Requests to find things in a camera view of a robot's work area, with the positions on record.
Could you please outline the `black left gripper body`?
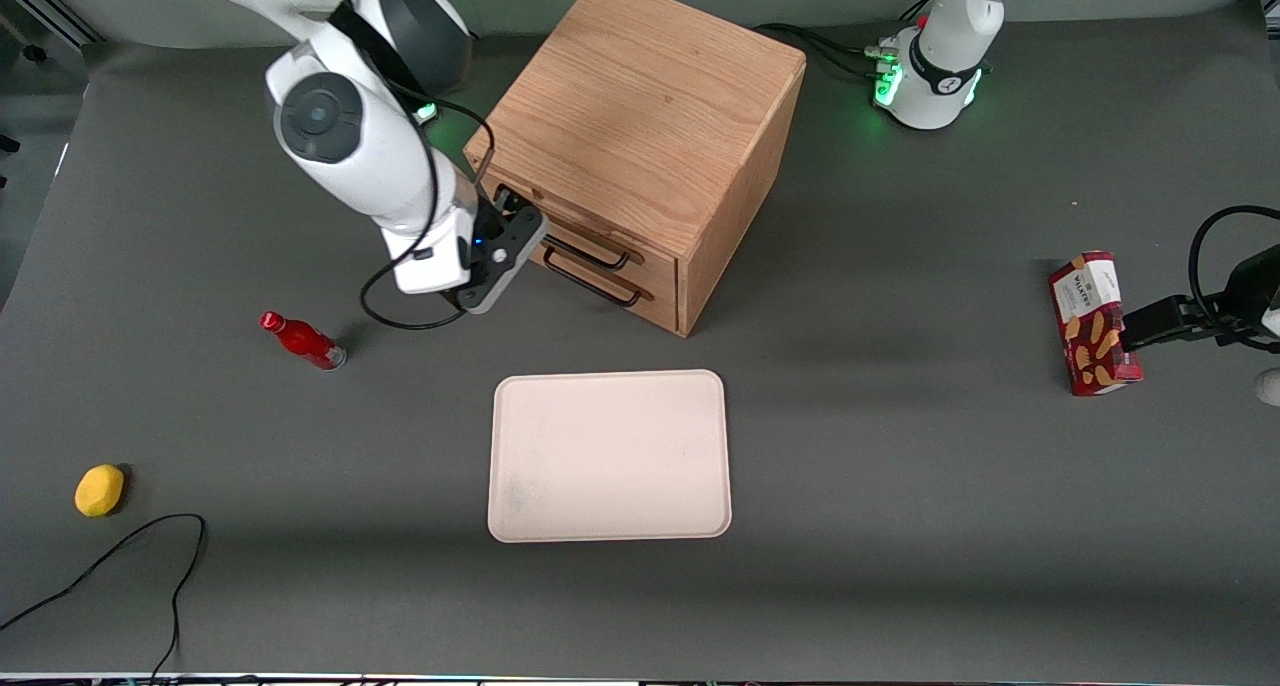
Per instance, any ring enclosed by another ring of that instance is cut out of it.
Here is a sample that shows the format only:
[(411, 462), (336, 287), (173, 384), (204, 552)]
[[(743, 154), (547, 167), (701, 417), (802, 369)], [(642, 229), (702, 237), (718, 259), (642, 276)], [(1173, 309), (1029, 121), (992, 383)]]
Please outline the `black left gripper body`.
[(1277, 291), (1279, 248), (1262, 250), (1239, 262), (1224, 291), (1203, 293), (1201, 248), (1190, 250), (1190, 297), (1199, 311), (1201, 330), (1220, 347), (1243, 346), (1268, 355), (1279, 353)]

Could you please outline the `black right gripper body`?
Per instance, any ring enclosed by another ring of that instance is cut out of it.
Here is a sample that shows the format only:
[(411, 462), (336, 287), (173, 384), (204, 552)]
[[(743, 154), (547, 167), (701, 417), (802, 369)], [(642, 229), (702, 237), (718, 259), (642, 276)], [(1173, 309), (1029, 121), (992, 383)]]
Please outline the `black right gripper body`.
[(471, 270), (485, 270), (492, 265), (507, 266), (513, 261), (513, 248), (504, 241), (506, 225), (502, 212), (489, 202), (489, 198), (477, 200), (470, 238)]

